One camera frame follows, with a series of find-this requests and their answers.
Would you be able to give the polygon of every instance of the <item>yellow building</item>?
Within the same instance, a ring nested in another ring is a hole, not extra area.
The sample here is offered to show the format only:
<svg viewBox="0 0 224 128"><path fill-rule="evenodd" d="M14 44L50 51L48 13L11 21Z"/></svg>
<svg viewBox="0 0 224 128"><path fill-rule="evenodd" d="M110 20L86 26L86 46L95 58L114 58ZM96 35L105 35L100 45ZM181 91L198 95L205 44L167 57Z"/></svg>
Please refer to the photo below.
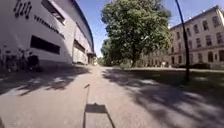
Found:
<svg viewBox="0 0 224 128"><path fill-rule="evenodd" d="M224 12L215 6L185 22L190 49L190 64L207 63L212 69L224 68ZM153 53L150 57L151 66L179 67L185 65L185 46L181 24L172 27L173 42L171 48Z"/></svg>

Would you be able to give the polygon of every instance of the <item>window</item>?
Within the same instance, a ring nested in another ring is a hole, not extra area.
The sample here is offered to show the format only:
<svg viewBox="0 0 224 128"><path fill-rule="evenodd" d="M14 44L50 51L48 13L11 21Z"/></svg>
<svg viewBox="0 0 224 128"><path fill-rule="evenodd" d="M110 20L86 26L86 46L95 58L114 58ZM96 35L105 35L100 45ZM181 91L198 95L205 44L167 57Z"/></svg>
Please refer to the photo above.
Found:
<svg viewBox="0 0 224 128"><path fill-rule="evenodd" d="M220 32L216 33L217 43L222 44L223 43L223 37Z"/></svg>
<svg viewBox="0 0 224 128"><path fill-rule="evenodd" d="M204 30L208 30L208 22L205 20L202 22Z"/></svg>
<svg viewBox="0 0 224 128"><path fill-rule="evenodd" d="M215 60L217 60L218 59L218 56L217 56L217 54L215 54Z"/></svg>
<svg viewBox="0 0 224 128"><path fill-rule="evenodd" d="M210 35L207 35L207 36L205 36L205 39L206 39L207 46L211 46L212 45L211 36Z"/></svg>
<svg viewBox="0 0 224 128"><path fill-rule="evenodd" d="M36 48L39 50L51 52L54 54L60 54L60 47L58 45L52 44L50 42L47 42L39 37L32 36L31 38L31 43L30 43L31 48Z"/></svg>
<svg viewBox="0 0 224 128"><path fill-rule="evenodd" d="M190 30L190 28L187 28L187 35L188 36L191 36L191 30Z"/></svg>
<svg viewBox="0 0 224 128"><path fill-rule="evenodd" d="M182 56L178 56L179 64L182 63Z"/></svg>
<svg viewBox="0 0 224 128"><path fill-rule="evenodd" d="M190 64L193 64L194 63L194 56L193 56L193 54L190 54Z"/></svg>
<svg viewBox="0 0 224 128"><path fill-rule="evenodd" d="M62 14L52 5L48 0L42 0L41 4L62 24L64 24L65 18Z"/></svg>
<svg viewBox="0 0 224 128"><path fill-rule="evenodd" d="M171 57L171 60L172 60L172 64L175 64L175 58L174 58L174 56Z"/></svg>
<svg viewBox="0 0 224 128"><path fill-rule="evenodd" d="M224 61L224 50L219 51L219 61Z"/></svg>
<svg viewBox="0 0 224 128"><path fill-rule="evenodd" d="M212 21L213 21L214 27L218 27L220 25L218 16L212 17Z"/></svg>
<svg viewBox="0 0 224 128"><path fill-rule="evenodd" d="M196 39L196 44L197 44L197 48L201 47L201 40L200 40L200 38Z"/></svg>
<svg viewBox="0 0 224 128"><path fill-rule="evenodd" d="M156 64L156 65L158 64L158 60L155 61L155 64Z"/></svg>
<svg viewBox="0 0 224 128"><path fill-rule="evenodd" d="M174 53L174 47L171 48L171 52Z"/></svg>
<svg viewBox="0 0 224 128"><path fill-rule="evenodd" d="M208 62L213 62L213 53L212 52L208 52Z"/></svg>
<svg viewBox="0 0 224 128"><path fill-rule="evenodd" d="M178 49L181 51L181 43L178 43Z"/></svg>
<svg viewBox="0 0 224 128"><path fill-rule="evenodd" d="M203 56L201 53L198 53L198 62L202 63L203 62Z"/></svg>
<svg viewBox="0 0 224 128"><path fill-rule="evenodd" d="M189 49L192 49L193 48L192 47L192 41L191 40L188 41L188 47L189 47Z"/></svg>
<svg viewBox="0 0 224 128"><path fill-rule="evenodd" d="M74 47L79 51L85 53L85 48L77 40L74 40Z"/></svg>
<svg viewBox="0 0 224 128"><path fill-rule="evenodd" d="M180 33L177 32L177 39L180 39Z"/></svg>
<svg viewBox="0 0 224 128"><path fill-rule="evenodd" d="M194 25L194 32L195 32L195 34L199 33L198 25L197 24Z"/></svg>

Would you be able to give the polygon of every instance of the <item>lamp post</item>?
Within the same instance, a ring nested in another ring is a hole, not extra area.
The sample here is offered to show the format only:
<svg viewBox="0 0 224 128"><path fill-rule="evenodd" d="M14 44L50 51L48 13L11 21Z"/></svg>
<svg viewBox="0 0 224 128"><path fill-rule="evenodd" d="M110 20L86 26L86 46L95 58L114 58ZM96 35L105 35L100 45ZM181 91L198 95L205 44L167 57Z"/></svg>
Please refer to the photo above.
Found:
<svg viewBox="0 0 224 128"><path fill-rule="evenodd" d="M177 4L177 8L180 14L180 19L181 19L181 24L182 24L182 28L183 28L183 36L184 36L184 44L185 44L185 50L186 50L186 73L185 73L185 80L186 82L189 81L189 75L190 75L190 57L189 57L189 47L188 47L188 43L187 43L187 33L185 30L185 25L184 25L184 19L183 19L183 15L180 9L180 4L178 2L178 0L175 0L176 4Z"/></svg>

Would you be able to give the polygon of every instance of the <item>bush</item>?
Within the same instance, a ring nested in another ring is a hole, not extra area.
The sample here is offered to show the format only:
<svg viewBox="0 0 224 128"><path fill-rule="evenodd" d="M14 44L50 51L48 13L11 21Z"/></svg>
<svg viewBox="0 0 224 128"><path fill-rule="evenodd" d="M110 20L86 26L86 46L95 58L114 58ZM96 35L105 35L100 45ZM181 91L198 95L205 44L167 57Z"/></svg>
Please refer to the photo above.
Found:
<svg viewBox="0 0 224 128"><path fill-rule="evenodd" d="M178 66L178 68L186 68L186 65ZM210 69L210 64L207 63L197 63L194 65L190 65L192 69Z"/></svg>
<svg viewBox="0 0 224 128"><path fill-rule="evenodd" d="M99 57L99 58L97 58L97 63L98 63L100 66L104 66L104 59L103 59L103 57Z"/></svg>
<svg viewBox="0 0 224 128"><path fill-rule="evenodd" d="M122 68L122 69L125 69L125 68L131 68L131 61L128 60L128 59L126 59L126 60L124 60L124 61L120 64L119 67Z"/></svg>

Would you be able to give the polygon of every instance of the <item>asphalt road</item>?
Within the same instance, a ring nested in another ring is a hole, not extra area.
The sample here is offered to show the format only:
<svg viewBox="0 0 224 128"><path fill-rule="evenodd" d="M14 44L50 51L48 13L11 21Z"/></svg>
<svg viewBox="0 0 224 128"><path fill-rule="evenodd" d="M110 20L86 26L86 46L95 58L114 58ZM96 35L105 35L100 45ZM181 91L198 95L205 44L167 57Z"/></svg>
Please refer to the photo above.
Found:
<svg viewBox="0 0 224 128"><path fill-rule="evenodd" d="M224 127L214 100L102 67L2 77L0 117L5 128Z"/></svg>

